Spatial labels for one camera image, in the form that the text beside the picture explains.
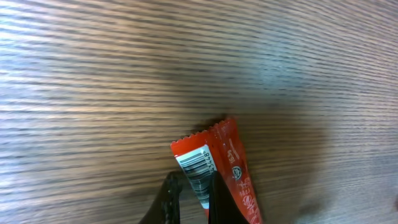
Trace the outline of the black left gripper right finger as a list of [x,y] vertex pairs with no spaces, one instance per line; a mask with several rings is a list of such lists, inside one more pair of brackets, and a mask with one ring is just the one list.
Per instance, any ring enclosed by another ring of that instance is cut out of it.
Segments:
[[209,224],[248,224],[218,171],[211,175],[209,196]]

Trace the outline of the red toothpaste tube pack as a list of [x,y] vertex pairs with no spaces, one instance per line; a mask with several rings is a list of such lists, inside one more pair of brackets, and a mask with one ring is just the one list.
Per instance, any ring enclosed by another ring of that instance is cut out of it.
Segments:
[[233,118],[174,141],[170,148],[207,215],[210,214],[210,178],[217,171],[247,222],[263,222],[246,151]]

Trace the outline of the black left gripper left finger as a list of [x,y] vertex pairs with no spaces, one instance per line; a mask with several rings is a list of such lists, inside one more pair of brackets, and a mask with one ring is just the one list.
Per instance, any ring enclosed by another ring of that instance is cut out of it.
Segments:
[[182,172],[167,174],[152,205],[139,224],[180,224]]

